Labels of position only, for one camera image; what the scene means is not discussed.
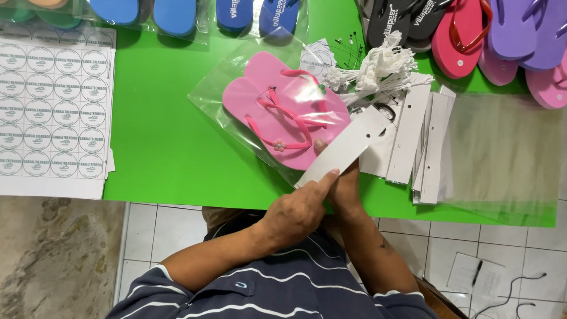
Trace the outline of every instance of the green tabletop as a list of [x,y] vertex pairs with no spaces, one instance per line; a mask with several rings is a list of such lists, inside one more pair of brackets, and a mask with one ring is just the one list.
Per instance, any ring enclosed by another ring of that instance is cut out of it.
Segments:
[[[308,41],[348,39],[361,25],[354,1],[310,0]],[[187,94],[238,45],[211,26],[209,45],[117,28],[111,148],[116,171],[103,199],[267,209],[291,192],[283,178],[196,108]],[[338,62],[348,54],[334,50]],[[430,53],[416,55],[420,72],[439,76]],[[498,88],[478,70],[455,83],[468,91],[526,92],[520,81]],[[538,217],[486,218],[462,209],[413,206],[409,187],[362,174],[368,214],[460,223],[554,226],[555,212]]]

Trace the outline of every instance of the black flip flop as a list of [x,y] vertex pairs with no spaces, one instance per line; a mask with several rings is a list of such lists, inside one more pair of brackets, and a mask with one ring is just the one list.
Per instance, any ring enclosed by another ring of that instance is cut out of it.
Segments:
[[411,13],[420,0],[374,0],[366,42],[376,48],[394,31],[401,32],[400,45],[408,36]]
[[414,40],[425,40],[435,32],[445,14],[445,9],[454,0],[423,0],[425,5],[416,15],[412,14],[408,36]]

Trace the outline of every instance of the brand logo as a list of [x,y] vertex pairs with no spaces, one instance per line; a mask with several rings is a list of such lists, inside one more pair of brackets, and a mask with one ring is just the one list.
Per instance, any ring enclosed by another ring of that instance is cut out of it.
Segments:
[[232,0],[232,4],[230,5],[230,17],[236,18],[236,7],[240,3],[240,0]]
[[416,21],[413,23],[413,25],[419,26],[421,21],[425,18],[425,16],[431,12],[433,6],[435,6],[435,1],[428,0],[427,3],[425,4],[424,9],[421,10],[421,13],[416,17]]
[[278,6],[276,9],[276,14],[274,14],[274,18],[272,19],[273,26],[277,27],[280,25],[280,16],[284,13],[286,7],[287,0],[278,0]]
[[388,16],[388,24],[386,24],[386,29],[384,29],[384,35],[388,36],[392,33],[392,27],[397,21],[398,9],[394,10],[393,5],[390,5],[390,14]]

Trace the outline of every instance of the sticker sheet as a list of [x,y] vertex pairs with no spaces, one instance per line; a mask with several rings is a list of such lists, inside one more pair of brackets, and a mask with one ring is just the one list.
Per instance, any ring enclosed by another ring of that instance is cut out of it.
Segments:
[[81,40],[34,34],[0,38],[0,194],[101,198],[111,47],[98,46],[101,33],[91,45],[76,32]]

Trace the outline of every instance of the pink flip flop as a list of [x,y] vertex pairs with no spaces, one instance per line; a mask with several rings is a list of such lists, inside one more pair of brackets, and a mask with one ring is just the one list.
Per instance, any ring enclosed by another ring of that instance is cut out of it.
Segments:
[[567,105],[567,51],[561,63],[545,71],[526,70],[526,82],[532,96],[545,108]]
[[483,37],[490,23],[483,29],[483,10],[492,21],[487,0],[456,0],[445,15],[431,40],[431,50],[445,75],[458,79],[469,75],[479,61]]
[[488,41],[484,41],[484,48],[479,58],[479,68],[492,84],[502,86],[512,82],[516,77],[518,64],[516,61],[500,60],[490,50]]
[[244,77],[222,95],[226,110],[250,128],[283,165],[307,170],[313,141],[331,143],[350,123],[345,103],[308,72],[291,70],[268,52],[255,54]]

